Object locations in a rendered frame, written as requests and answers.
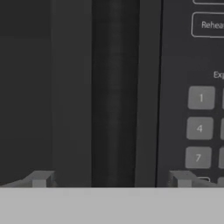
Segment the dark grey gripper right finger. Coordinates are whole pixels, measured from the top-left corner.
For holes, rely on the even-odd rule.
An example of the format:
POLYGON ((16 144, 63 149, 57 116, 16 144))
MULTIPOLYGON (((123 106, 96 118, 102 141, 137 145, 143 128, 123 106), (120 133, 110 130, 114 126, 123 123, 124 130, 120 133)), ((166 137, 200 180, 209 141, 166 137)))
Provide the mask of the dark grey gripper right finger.
POLYGON ((223 184, 203 180, 191 171, 170 171, 168 187, 224 187, 223 184))

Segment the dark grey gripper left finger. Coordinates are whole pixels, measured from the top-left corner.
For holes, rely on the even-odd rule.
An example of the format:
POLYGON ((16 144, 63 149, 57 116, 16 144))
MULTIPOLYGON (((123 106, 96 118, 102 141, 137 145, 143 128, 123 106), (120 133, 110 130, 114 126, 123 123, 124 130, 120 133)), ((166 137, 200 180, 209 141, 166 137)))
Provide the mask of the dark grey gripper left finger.
POLYGON ((56 187, 55 171, 34 171, 23 179, 3 185, 3 187, 56 187))

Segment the black microwave door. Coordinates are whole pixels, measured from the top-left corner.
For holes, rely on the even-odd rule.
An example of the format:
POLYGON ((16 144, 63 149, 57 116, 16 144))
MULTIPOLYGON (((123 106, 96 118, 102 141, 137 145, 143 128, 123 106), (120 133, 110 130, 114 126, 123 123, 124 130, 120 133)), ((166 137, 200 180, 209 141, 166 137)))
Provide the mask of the black microwave door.
MULTIPOLYGON (((140 0, 133 186, 157 184, 162 1, 140 0)), ((93 0, 0 0, 0 186, 92 185, 93 0)))

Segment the black microwave oven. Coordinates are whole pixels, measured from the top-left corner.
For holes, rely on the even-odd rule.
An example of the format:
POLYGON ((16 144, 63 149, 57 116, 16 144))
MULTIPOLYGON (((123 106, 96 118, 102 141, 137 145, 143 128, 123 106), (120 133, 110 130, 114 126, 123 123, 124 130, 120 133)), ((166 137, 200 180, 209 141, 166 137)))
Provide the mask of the black microwave oven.
POLYGON ((163 0, 157 186, 171 171, 224 184, 224 0, 163 0))

